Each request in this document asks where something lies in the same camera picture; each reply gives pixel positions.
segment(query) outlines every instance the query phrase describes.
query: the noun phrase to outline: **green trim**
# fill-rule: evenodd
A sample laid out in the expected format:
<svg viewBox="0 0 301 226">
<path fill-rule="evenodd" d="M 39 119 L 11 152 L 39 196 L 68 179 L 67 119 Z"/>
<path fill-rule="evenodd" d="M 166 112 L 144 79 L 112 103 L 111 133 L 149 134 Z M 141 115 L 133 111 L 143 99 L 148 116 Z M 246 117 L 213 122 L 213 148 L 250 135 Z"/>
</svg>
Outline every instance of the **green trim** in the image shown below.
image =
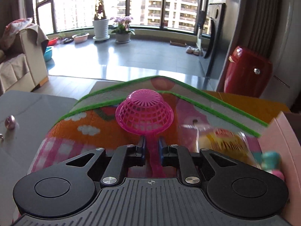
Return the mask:
<svg viewBox="0 0 301 226">
<path fill-rule="evenodd" d="M 247 132 L 247 133 L 249 133 L 249 134 L 251 134 L 251 135 L 253 135 L 253 136 L 257 137 L 257 138 L 260 137 L 259 133 L 255 132 L 254 130 L 250 129 L 249 127 L 246 127 L 245 125 L 243 125 L 243 124 L 241 124 L 241 123 L 239 123 L 239 122 L 231 119 L 230 117 L 228 117 L 228 116 L 226 116 L 226 115 L 224 115 L 222 113 L 219 113 L 218 111 L 216 111 L 214 109 L 211 109 L 208 106 L 202 105 L 202 104 L 200 104 L 200 103 L 198 103 L 198 102 L 196 102 L 196 101 L 194 101 L 192 99 L 189 99 L 187 97 L 184 97 L 182 95 L 176 94 L 174 92 L 169 92 L 169 91 L 158 91 L 158 93 L 173 94 L 173 95 L 175 95 L 175 96 L 177 96 L 177 97 L 179 97 L 179 98 L 181 98 L 181 99 L 183 99 L 183 100 L 185 100 L 185 101 L 187 101 L 187 102 L 189 102 L 189 103 L 191 103 L 191 104 L 193 104 L 193 105 L 195 105 L 195 106 L 197 106 L 197 107 L 199 107 L 199 108 L 201 108 L 201 109 L 203 109 L 203 110 L 205 110 L 205 111 L 207 111 L 207 112 L 209 112 L 209 113 L 211 113 L 211 114 L 213 114 L 213 115 L 215 115 L 215 116 L 217 116 L 217 117 L 219 117 L 219 118 L 221 118 L 221 119 L 223 119 L 223 120 L 225 120 L 225 121 L 227 121 L 227 122 L 229 122 L 229 123 L 231 123 L 231 124 L 233 124 L 233 125 L 235 125 L 237 127 L 239 127 L 240 129 L 244 130 L 245 132 Z M 120 99 L 116 99 L 116 100 L 106 101 L 106 102 L 103 102 L 103 103 L 98 103 L 98 104 L 94 104 L 94 105 L 85 106 L 83 108 L 77 109 L 75 111 L 72 111 L 72 112 L 64 115 L 63 117 L 61 117 L 57 121 L 57 123 L 59 121 L 65 119 L 65 118 L 67 118 L 67 117 L 70 117 L 72 115 L 75 115 L 75 114 L 78 114 L 78 113 L 81 113 L 81 112 L 84 112 L 84 111 L 88 111 L 88 110 L 96 109 L 96 108 L 101 108 L 101 107 L 104 107 L 104 106 L 110 106 L 110 105 L 120 104 L 123 100 L 125 100 L 125 98 L 120 98 Z"/>
<path fill-rule="evenodd" d="M 110 86 L 110 87 L 107 87 L 107 88 L 103 88 L 103 89 L 100 89 L 100 90 L 95 91 L 93 93 L 85 95 L 74 106 L 76 106 L 82 100 L 84 100 L 86 98 L 89 98 L 91 96 L 94 96 L 94 95 L 97 95 L 97 94 L 100 94 L 100 93 L 103 93 L 103 92 L 107 92 L 107 91 L 112 91 L 112 90 L 118 89 L 120 87 L 128 86 L 128 85 L 130 85 L 132 83 L 142 82 L 142 81 L 149 80 L 149 79 L 155 78 L 155 77 L 164 77 L 164 78 L 167 78 L 169 80 L 172 80 L 172 81 L 176 82 L 177 84 L 179 84 L 179 85 L 181 85 L 181 86 L 183 86 L 183 87 L 185 87 L 185 88 L 193 91 L 194 93 L 202 95 L 203 97 L 209 99 L 212 102 L 215 102 L 215 103 L 218 103 L 218 104 L 220 104 L 222 106 L 225 106 L 225 107 L 227 107 L 227 108 L 229 108 L 229 109 L 231 109 L 231 110 L 233 110 L 233 111 L 235 111 L 235 112 L 237 112 L 237 113 L 239 113 L 239 114 L 241 114 L 243 116 L 246 116 L 247 118 L 249 118 L 249 119 L 251 119 L 253 121 L 258 122 L 259 124 L 263 125 L 264 127 L 268 126 L 268 124 L 266 122 L 264 122 L 264 121 L 262 121 L 262 120 L 260 120 L 260 119 L 258 119 L 256 117 L 250 115 L 249 113 L 246 113 L 246 112 L 244 112 L 244 111 L 242 111 L 242 110 L 240 110 L 240 109 L 238 109 L 238 108 L 236 108 L 236 107 L 234 107 L 234 106 L 232 106 L 232 105 L 230 105 L 230 104 L 228 104 L 228 103 L 226 103 L 226 102 L 224 102 L 224 101 L 222 101 L 222 100 L 220 100 L 220 99 L 218 99 L 218 98 L 216 98 L 216 97 L 214 97 L 214 96 L 212 96 L 212 95 L 210 95 L 208 93 L 205 93 L 202 90 L 196 89 L 196 88 L 194 88 L 194 87 L 192 87 L 192 86 L 190 86 L 190 85 L 188 85 L 188 84 L 186 84 L 184 82 L 180 82 L 180 81 L 178 81 L 176 79 L 173 79 L 173 78 L 170 78 L 170 77 L 167 77 L 167 76 L 148 76 L 148 77 L 139 78 L 139 79 L 131 80 L 131 81 L 128 81 L 128 82 L 123 82 L 123 83 L 120 83 L 120 84 L 116 84 L 116 85 L 113 85 L 113 86 Z"/>
<path fill-rule="evenodd" d="M 109 86 L 109 87 L 97 90 L 95 92 L 92 92 L 92 93 L 89 93 L 89 94 L 83 96 L 74 106 L 76 106 L 79 102 L 83 101 L 84 99 L 92 97 L 94 95 L 97 95 L 97 94 L 100 94 L 100 93 L 103 93 L 103 92 L 112 91 L 112 90 L 118 89 L 120 87 L 125 87 L 125 86 L 128 86 L 128 85 L 131 85 L 132 83 L 142 82 L 142 81 L 154 78 L 154 77 L 157 77 L 157 76 L 147 76 L 147 77 L 143 77 L 143 78 L 138 78 L 138 79 L 135 79 L 135 80 L 122 82 L 122 83 L 119 83 L 119 84 L 115 84 L 113 86 Z"/>
<path fill-rule="evenodd" d="M 251 134 L 251 135 L 253 135 L 253 136 L 257 137 L 257 138 L 260 137 L 259 133 L 255 132 L 254 130 L 250 129 L 249 127 L 246 127 L 245 125 L 239 123 L 238 121 L 233 120 L 230 117 L 228 117 L 228 116 L 226 116 L 226 115 L 224 115 L 222 113 L 219 113 L 218 111 L 216 111 L 214 109 L 211 109 L 208 106 L 202 105 L 199 102 L 196 102 L 196 101 L 194 101 L 194 100 L 192 100 L 190 98 L 187 98 L 185 96 L 179 95 L 179 94 L 174 93 L 174 92 L 169 92 L 169 91 L 158 91 L 158 92 L 159 93 L 170 93 L 170 94 L 173 94 L 173 95 L 177 96 L 178 98 L 181 98 L 181 99 L 183 99 L 183 100 L 185 100 L 185 101 L 187 101 L 187 102 L 189 102 L 189 103 L 191 103 L 191 104 L 193 104 L 193 105 L 195 105 L 195 106 L 197 106 L 197 107 L 199 107 L 199 108 L 201 108 L 201 109 L 203 109 L 203 110 L 205 110 L 205 111 L 207 111 L 207 112 L 209 112 L 209 113 L 211 113 L 211 114 L 213 114 L 215 116 L 217 116 L 218 118 L 223 119 L 223 120 L 225 120 L 225 121 L 227 121 L 227 122 L 229 122 L 229 123 L 237 126 L 238 128 L 246 131 L 247 133 L 249 133 L 249 134 Z"/>
<path fill-rule="evenodd" d="M 89 110 L 92 110 L 92 109 L 96 109 L 96 108 L 101 108 L 101 107 L 111 106 L 111 105 L 117 105 L 117 104 L 120 104 L 123 100 L 125 100 L 125 98 L 120 98 L 120 99 L 116 99 L 116 100 L 110 100 L 110 101 L 106 101 L 106 102 L 102 102 L 102 103 L 98 103 L 98 104 L 94 104 L 94 105 L 88 105 L 88 106 L 79 108 L 79 109 L 77 109 L 77 110 L 74 110 L 74 111 L 69 112 L 68 114 L 62 116 L 62 117 L 56 122 L 56 124 L 57 124 L 59 121 L 65 119 L 65 118 L 67 118 L 67 117 L 70 117 L 70 116 L 79 114 L 79 113 L 84 112 L 84 111 L 89 111 Z"/>
</svg>

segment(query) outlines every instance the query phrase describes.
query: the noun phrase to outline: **gray table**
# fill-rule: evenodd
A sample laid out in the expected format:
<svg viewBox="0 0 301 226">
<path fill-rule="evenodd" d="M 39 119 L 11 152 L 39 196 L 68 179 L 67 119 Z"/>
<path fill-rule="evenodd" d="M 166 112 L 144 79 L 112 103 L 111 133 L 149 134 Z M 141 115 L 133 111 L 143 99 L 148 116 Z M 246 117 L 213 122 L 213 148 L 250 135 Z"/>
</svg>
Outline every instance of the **gray table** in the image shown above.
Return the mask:
<svg viewBox="0 0 301 226">
<path fill-rule="evenodd" d="M 0 225 L 11 224 L 16 207 L 13 188 L 27 174 L 47 132 L 77 100 L 31 92 L 9 91 L 0 97 Z M 4 120 L 14 115 L 17 126 L 6 130 Z"/>
</svg>

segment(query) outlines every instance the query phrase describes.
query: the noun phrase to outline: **potted plant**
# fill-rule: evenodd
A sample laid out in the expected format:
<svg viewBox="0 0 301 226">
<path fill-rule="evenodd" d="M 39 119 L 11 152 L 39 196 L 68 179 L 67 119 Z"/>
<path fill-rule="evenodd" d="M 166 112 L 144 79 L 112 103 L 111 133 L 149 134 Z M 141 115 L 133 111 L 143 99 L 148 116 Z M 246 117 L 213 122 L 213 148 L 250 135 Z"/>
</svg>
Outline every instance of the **potted plant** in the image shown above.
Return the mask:
<svg viewBox="0 0 301 226">
<path fill-rule="evenodd" d="M 110 38 L 108 35 L 109 19 L 106 18 L 103 0 L 96 0 L 93 26 L 95 32 L 94 40 L 106 40 Z"/>
<path fill-rule="evenodd" d="M 114 22 L 117 26 L 112 31 L 112 34 L 116 34 L 116 43 L 128 43 L 130 42 L 131 33 L 135 35 L 134 29 L 130 28 L 130 22 L 133 19 L 131 16 L 116 17 Z"/>
<path fill-rule="evenodd" d="M 81 43 L 81 42 L 88 40 L 88 35 L 89 35 L 89 33 L 82 32 L 82 33 L 73 35 L 72 38 L 74 39 L 75 43 Z"/>
</svg>

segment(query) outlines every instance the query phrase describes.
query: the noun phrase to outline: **pink plastic basket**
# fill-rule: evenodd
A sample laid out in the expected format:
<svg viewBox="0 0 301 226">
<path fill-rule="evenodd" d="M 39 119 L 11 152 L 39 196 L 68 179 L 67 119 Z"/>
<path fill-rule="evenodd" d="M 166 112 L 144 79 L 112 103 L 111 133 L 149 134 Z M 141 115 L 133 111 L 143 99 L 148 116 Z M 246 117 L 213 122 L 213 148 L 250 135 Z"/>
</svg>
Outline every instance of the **pink plastic basket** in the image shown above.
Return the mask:
<svg viewBox="0 0 301 226">
<path fill-rule="evenodd" d="M 131 93 L 118 106 L 116 121 L 129 133 L 157 134 L 171 125 L 173 110 L 159 93 L 140 89 Z"/>
</svg>

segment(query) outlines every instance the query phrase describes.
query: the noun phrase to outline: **slipper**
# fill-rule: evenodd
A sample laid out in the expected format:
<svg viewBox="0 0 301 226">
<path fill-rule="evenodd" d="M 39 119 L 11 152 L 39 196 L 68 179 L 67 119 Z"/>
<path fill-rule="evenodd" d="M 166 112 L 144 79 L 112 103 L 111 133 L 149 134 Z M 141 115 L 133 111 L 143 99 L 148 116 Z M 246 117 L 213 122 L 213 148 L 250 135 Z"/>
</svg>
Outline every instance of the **slipper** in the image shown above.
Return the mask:
<svg viewBox="0 0 301 226">
<path fill-rule="evenodd" d="M 65 38 L 65 39 L 63 40 L 63 43 L 64 43 L 64 44 L 68 44 L 68 43 L 71 43 L 71 42 L 73 42 L 73 41 L 74 41 L 73 38 Z"/>
<path fill-rule="evenodd" d="M 194 55 L 200 55 L 200 50 L 199 50 L 198 48 L 195 48 L 195 49 L 193 50 L 193 54 L 194 54 Z"/>
<path fill-rule="evenodd" d="M 186 49 L 186 52 L 187 52 L 187 53 L 193 53 L 193 50 L 194 50 L 194 48 L 191 47 L 191 46 L 189 46 L 189 47 Z"/>
</svg>

